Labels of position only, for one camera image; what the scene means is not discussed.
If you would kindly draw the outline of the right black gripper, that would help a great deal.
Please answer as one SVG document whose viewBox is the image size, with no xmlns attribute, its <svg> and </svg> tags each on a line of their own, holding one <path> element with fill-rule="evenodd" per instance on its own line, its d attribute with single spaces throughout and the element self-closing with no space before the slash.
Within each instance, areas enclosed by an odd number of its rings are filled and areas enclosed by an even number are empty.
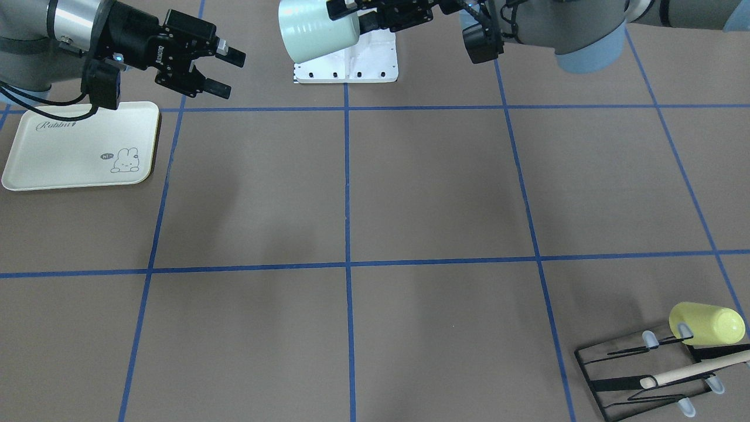
<svg viewBox="0 0 750 422">
<path fill-rule="evenodd" d="M 215 24 L 171 9 L 164 22 L 123 2 L 111 5 L 105 20 L 105 58 L 146 70 L 157 69 L 155 82 L 190 98 L 213 94 L 229 99 L 232 87 L 206 77 L 195 66 L 201 57 L 242 69 L 246 53 L 218 39 Z"/>
</svg>

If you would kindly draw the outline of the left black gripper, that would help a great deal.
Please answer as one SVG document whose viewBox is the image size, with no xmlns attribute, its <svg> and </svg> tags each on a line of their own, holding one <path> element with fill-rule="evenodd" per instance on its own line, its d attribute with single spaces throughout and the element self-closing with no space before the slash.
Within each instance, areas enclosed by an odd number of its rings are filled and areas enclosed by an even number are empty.
<svg viewBox="0 0 750 422">
<path fill-rule="evenodd" d="M 358 16 L 364 35 L 378 30 L 399 32 L 432 21 L 434 7 L 449 15 L 468 5 L 466 1 L 326 1 L 326 11 L 330 21 L 364 12 Z"/>
</svg>

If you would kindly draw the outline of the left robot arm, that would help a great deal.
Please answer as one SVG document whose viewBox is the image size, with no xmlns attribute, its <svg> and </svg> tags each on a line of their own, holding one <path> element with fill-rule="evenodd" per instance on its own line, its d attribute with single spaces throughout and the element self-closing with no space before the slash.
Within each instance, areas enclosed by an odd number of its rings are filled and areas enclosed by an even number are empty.
<svg viewBox="0 0 750 422">
<path fill-rule="evenodd" d="M 361 33 L 399 32 L 429 22 L 433 8 L 460 14 L 472 63 L 493 61 L 506 43 L 554 51 L 571 74 L 597 72 L 621 56 L 630 22 L 645 26 L 748 31 L 747 1 L 327 1 L 326 16 L 354 16 Z"/>
</svg>

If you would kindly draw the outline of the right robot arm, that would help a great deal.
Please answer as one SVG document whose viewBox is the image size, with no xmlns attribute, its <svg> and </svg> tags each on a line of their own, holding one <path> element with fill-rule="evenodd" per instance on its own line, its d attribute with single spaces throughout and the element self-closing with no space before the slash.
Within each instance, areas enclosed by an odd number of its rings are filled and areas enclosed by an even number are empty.
<svg viewBox="0 0 750 422">
<path fill-rule="evenodd" d="M 162 21 L 120 1 L 3 1 L 2 102 L 52 105 L 53 84 L 77 80 L 93 107 L 116 110 L 125 69 L 156 69 L 155 83 L 193 98 L 227 99 L 230 86 L 196 69 L 201 57 L 243 67 L 211 22 L 169 10 Z"/>
</svg>

